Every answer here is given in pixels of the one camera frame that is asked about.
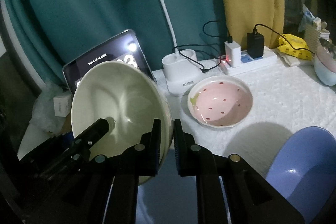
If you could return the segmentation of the cream ceramic bowl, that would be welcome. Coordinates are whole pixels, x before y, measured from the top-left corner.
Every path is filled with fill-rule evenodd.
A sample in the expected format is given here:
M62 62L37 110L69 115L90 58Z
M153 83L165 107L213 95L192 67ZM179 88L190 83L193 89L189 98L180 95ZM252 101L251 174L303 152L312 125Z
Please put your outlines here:
M156 83L139 69L106 61L82 78L72 101L73 135L79 136L100 118L109 122L110 129L90 149L91 159L122 154L138 144L142 135L152 130L154 120L160 119L160 160L165 160L173 138L169 104Z

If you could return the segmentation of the small white box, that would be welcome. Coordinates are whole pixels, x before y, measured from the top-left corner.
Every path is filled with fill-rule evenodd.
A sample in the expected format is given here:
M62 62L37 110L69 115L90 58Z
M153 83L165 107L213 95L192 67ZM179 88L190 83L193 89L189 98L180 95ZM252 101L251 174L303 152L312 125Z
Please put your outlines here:
M53 98L56 117L66 117L71 111L72 95L64 93Z

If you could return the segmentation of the pink strawberry ceramic bowl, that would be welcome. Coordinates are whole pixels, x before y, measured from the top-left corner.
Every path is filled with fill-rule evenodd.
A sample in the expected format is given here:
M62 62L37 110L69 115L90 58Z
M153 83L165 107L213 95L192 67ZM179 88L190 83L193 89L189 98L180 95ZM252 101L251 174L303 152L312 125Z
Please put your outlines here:
M187 107L200 124L216 130L240 124L253 106L253 95L240 79L218 75L195 84L188 93Z

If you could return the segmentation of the blue plastic bowl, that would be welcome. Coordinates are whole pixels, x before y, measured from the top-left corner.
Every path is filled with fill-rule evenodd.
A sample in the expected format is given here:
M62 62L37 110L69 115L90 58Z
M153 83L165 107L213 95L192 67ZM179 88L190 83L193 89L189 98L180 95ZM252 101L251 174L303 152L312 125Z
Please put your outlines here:
M277 153L266 180L311 223L335 189L335 137L316 126L297 131Z

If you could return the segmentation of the white textured table cloth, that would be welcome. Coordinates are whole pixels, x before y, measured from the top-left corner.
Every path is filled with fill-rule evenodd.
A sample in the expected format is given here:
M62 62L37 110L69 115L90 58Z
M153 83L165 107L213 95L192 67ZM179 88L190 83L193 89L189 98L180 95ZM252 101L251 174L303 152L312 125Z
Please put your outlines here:
M289 67L278 57L277 62L262 69L238 75L251 89L254 97L252 111L246 121L224 131L206 129L191 118L186 106L186 97L175 97L167 91L163 70L153 72L158 87L167 96L174 118L181 118L183 128L195 133L195 139L210 148L212 152L228 156L237 153L252 168L266 178L271 162L282 145L295 131L309 126L329 130L335 137L335 86L322 84L312 65ZM44 132L42 122L30 122L19 148L19 159L37 148L47 148L59 152L56 143L66 145L73 136L70 114L64 121L59 139L48 139L52 133ZM177 175L173 162L174 151L169 152L167 163L154 182L139 187L136 223L197 223L195 182L191 177ZM234 223L290 223L280 217L289 217L287 208L276 207L276 200L266 197L260 201L255 211L249 207L238 208L238 216L246 220Z

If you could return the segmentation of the tablet showing clock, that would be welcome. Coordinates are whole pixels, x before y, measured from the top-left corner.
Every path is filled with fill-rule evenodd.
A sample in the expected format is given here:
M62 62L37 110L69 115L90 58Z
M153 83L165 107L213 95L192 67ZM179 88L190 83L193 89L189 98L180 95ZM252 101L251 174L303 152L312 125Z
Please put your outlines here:
M120 61L133 65L145 75L154 79L135 32L131 29L102 42L86 53L64 65L63 76L68 89L74 94L85 74L96 65L106 61Z

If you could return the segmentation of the teal curtain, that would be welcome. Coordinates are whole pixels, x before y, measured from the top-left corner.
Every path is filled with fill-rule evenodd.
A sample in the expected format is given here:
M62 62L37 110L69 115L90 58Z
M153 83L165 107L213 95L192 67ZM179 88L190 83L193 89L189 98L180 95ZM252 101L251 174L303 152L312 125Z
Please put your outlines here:
M6 28L14 31L43 81L64 84L64 65L120 32L135 32L153 70L174 43L194 44L207 57L224 50L223 0L1 0Z

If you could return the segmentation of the white phone charger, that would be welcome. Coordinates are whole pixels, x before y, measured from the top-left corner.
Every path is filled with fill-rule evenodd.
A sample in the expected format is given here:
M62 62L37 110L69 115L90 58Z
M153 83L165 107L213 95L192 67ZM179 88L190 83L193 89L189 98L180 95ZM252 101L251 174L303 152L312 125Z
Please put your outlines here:
M241 47L235 42L225 42L226 62L233 68L239 67L241 64Z

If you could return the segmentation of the white power strip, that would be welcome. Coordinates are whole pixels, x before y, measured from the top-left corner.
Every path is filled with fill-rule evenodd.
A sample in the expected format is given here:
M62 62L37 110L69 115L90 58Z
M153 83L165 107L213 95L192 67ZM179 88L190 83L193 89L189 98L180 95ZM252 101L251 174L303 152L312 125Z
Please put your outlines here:
M225 55L221 57L221 60L222 62L220 64L220 69L222 70L222 72L225 75L234 76L273 65L277 62L277 55L268 47L264 46L263 56L256 59L250 57L247 51L241 51L241 64L239 67L231 67L226 62Z

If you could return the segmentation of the black power adapter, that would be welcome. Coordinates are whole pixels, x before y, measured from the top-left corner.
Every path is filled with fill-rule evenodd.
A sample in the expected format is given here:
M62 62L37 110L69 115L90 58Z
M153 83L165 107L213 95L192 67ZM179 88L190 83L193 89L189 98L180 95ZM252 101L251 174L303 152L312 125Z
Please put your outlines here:
M253 59L262 57L264 54L264 36L257 31L247 34L247 53Z

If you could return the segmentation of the light blue steel bowl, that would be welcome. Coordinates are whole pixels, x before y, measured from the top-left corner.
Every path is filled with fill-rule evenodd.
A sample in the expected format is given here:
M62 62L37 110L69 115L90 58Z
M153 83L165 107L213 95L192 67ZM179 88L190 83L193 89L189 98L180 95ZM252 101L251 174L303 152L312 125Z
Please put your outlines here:
M314 70L317 77L323 84L327 86L335 85L335 73L323 65L317 56L314 58Z

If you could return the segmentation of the yellow wet wipes pack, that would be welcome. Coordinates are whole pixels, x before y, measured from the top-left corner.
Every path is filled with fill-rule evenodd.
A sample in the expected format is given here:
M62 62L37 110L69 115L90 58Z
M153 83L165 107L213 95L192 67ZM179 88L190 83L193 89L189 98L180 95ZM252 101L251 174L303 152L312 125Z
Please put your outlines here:
M306 41L292 34L282 34L278 37L277 49L288 56L302 60L312 60L313 52L310 50Z

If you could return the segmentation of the pink steel bowl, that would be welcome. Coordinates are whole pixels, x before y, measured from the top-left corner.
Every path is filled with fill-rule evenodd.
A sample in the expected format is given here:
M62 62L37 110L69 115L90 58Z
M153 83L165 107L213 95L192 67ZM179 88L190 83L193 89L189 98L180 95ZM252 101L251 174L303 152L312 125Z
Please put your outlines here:
M321 61L335 60L335 45L329 39L319 38L317 56Z

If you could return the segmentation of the white basket with items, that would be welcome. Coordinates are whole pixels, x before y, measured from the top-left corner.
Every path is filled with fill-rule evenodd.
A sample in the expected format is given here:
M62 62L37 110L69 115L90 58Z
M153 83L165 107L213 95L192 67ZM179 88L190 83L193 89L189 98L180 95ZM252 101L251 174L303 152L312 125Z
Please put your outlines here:
M315 17L305 5L302 5L302 19L299 23L298 32L304 32L303 39L312 52L316 53L321 38L329 39L330 32L326 28L326 22L323 22L319 17Z

